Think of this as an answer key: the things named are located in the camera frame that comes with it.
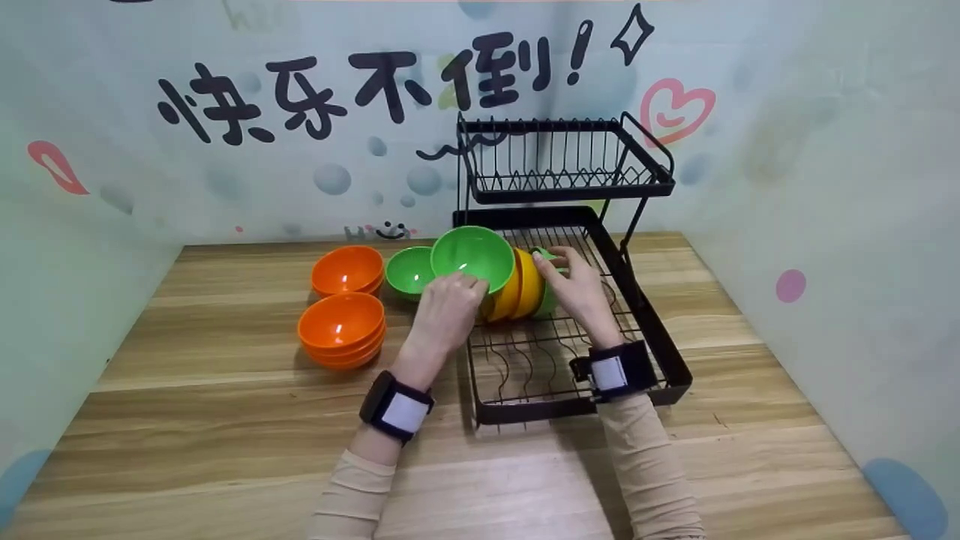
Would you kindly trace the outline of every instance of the hand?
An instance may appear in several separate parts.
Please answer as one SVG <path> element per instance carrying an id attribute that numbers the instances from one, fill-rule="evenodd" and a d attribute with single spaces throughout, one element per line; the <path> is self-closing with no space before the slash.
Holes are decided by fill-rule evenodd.
<path id="1" fill-rule="evenodd" d="M 490 284 L 463 272 L 441 276 L 423 290 L 407 340 L 390 368 L 400 382 L 426 391 L 446 358 L 467 341 Z"/>
<path id="2" fill-rule="evenodd" d="M 537 270 L 553 288 L 560 305 L 587 331 L 593 346 L 609 349 L 622 344 L 623 335 L 607 304 L 600 272 L 573 248 L 558 246 L 547 251 L 558 258 L 547 260 L 534 253 Z M 568 268 L 569 277 L 557 268 Z"/>

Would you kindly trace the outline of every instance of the left hand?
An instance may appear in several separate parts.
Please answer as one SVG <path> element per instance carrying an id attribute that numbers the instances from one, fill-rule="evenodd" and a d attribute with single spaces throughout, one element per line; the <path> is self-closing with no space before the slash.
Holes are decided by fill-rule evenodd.
<path id="1" fill-rule="evenodd" d="M 407 340 L 390 371 L 400 382 L 426 391 L 446 358 L 467 341 L 490 284 L 463 272 L 441 276 L 423 290 Z"/>

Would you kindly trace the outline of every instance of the stacked orange bowls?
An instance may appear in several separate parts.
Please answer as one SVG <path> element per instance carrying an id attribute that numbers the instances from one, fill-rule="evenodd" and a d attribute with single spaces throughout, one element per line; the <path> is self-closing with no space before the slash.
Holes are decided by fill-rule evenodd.
<path id="1" fill-rule="evenodd" d="M 342 371 L 379 355 L 387 335 L 376 298 L 383 278 L 383 258 L 369 246 L 339 248 L 317 261 L 310 282 L 322 299 L 297 324 L 300 344 L 315 362 Z"/>

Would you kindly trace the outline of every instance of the green bowl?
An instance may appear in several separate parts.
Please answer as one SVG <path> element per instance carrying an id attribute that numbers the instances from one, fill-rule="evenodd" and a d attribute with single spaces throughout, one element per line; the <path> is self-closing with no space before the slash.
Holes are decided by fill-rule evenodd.
<path id="1" fill-rule="evenodd" d="M 514 273 L 514 248 L 490 229 L 465 225 L 437 239 L 430 252 L 430 266 L 436 276 L 459 270 L 487 280 L 493 293 Z"/>
<path id="2" fill-rule="evenodd" d="M 546 251 L 543 248 L 534 248 L 530 250 L 530 253 L 540 253 L 543 255 L 543 258 L 550 260 L 551 258 L 557 258 L 557 256 Z M 562 268 L 560 270 L 562 273 L 566 273 L 566 269 Z M 532 315 L 535 319 L 544 319 L 549 317 L 553 310 L 557 308 L 557 295 L 553 292 L 553 289 L 550 288 L 550 283 L 546 283 L 543 287 L 543 299 L 540 300 L 540 307 L 534 311 Z"/>
<path id="3" fill-rule="evenodd" d="M 387 283 L 408 300 L 419 300 L 423 289 L 433 281 L 430 248 L 414 246 L 399 251 L 387 261 Z"/>

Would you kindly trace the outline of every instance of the pink dot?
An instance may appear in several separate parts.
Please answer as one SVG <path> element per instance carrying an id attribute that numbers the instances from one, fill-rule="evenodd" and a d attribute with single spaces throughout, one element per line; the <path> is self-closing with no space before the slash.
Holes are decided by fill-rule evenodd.
<path id="1" fill-rule="evenodd" d="M 777 279 L 777 298 L 781 302 L 790 304 L 797 302 L 806 290 L 806 276 L 797 269 L 790 269 L 780 274 Z"/>

